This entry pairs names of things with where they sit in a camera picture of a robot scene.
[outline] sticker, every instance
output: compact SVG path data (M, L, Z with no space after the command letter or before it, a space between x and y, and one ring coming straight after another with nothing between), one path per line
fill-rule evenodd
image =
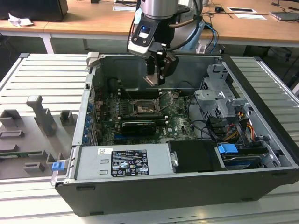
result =
M111 155L113 148L98 148L98 155Z
M110 153L112 177L150 174L146 150L111 150Z

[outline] aluminum workbench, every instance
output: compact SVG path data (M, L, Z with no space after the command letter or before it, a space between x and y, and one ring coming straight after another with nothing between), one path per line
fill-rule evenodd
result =
M85 83L86 55L30 54L19 58L0 83L0 112L17 109L33 115L26 106L29 95L42 95L43 106L53 115L61 110L78 113ZM298 143L299 100L263 63L233 57L260 97ZM252 71L263 72L256 77ZM50 183L51 177L0 181L0 220L4 223L153 224L153 223L297 223L299 182L279 187L256 202L145 211L117 215L78 217Z

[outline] circuit board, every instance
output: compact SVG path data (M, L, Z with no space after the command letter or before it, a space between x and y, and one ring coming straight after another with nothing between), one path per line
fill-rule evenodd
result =
M166 143L169 140L189 140L196 139L194 130L187 119L186 98L176 95L173 98L173 91L163 92L162 97L157 99L137 100L135 107L137 112L151 113L154 108L153 104L159 101L156 106L159 111L157 116L167 118L163 125L155 127L155 133L151 136L123 136L120 130L121 118L124 108L128 114L133 114L131 99L120 99L117 94L110 94L103 99L101 110L97 112L98 117L98 136L100 145L128 145L128 144L157 144Z

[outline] blue cable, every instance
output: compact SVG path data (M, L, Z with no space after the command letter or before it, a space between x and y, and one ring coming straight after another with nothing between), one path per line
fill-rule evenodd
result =
M215 32L215 30L214 30L211 26L209 26L209 25L206 25L206 26L209 27L209 28L211 29L211 31L213 32L214 37L215 37L214 45L213 45L213 48L212 48L212 50L211 50L211 52L210 52L210 54L211 54L211 53L213 52L215 46L216 46L216 32Z

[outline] motherboard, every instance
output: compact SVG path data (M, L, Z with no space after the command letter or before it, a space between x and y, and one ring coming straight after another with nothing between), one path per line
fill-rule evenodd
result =
M155 144L196 139L187 96L178 91L127 91L95 102L99 145Z

